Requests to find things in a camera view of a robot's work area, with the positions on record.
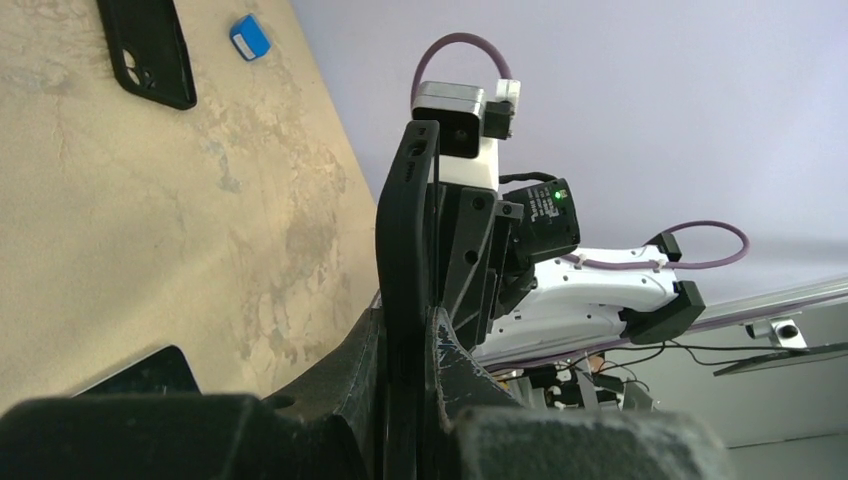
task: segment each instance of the blue box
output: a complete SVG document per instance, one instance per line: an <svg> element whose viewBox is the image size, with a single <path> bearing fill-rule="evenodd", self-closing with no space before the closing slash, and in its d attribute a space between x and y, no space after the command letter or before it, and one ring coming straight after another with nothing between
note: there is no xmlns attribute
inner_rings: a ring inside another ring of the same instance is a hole
<svg viewBox="0 0 848 480"><path fill-rule="evenodd" d="M233 25L230 29L230 40L248 62L262 57L271 49L271 40L262 31L252 13Z"/></svg>

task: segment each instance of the table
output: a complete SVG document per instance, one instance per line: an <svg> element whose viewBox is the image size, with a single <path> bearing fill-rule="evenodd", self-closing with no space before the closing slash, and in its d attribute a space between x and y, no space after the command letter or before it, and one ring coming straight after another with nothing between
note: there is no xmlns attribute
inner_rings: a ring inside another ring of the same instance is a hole
<svg viewBox="0 0 848 480"><path fill-rule="evenodd" d="M285 0L177 0L197 106L115 81L94 0L0 6L0 412L167 346L259 396L377 289L375 207ZM230 25L271 37L247 63Z"/></svg>

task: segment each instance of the black phone case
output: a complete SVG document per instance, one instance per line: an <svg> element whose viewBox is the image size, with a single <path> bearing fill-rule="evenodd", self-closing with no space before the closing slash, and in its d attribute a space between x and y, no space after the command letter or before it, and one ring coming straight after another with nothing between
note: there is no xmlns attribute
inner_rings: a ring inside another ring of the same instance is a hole
<svg viewBox="0 0 848 480"><path fill-rule="evenodd" d="M115 79L124 90L179 110L197 104L173 0L97 0Z"/></svg>

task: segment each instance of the white wall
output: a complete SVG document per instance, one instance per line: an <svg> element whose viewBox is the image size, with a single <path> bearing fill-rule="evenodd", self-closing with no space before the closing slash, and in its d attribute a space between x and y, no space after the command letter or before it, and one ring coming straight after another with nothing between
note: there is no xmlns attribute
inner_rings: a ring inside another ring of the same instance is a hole
<svg viewBox="0 0 848 480"><path fill-rule="evenodd" d="M754 240L749 258L686 275L710 303L848 272L845 0L293 4L375 193L420 55L470 31L523 83L503 170L566 177L585 246L637 245L687 220L736 223ZM496 72L451 46L425 78L493 88ZM728 237L679 236L694 260L734 251Z"/></svg>
<svg viewBox="0 0 848 480"><path fill-rule="evenodd" d="M848 304L809 310L795 320L809 345L848 342ZM768 345L749 339L739 326L678 340L708 346ZM703 361L722 361L762 353L766 352L696 355ZM644 356L644 352L610 352L607 358L626 362ZM848 357L713 377L712 372L719 368L696 365L680 350L667 350L654 360L632 367L660 400L660 409L700 417L728 446L848 432ZM616 375L627 375L618 372Z"/></svg>
<svg viewBox="0 0 848 480"><path fill-rule="evenodd" d="M744 480L844 480L848 435L736 448L730 461Z"/></svg>

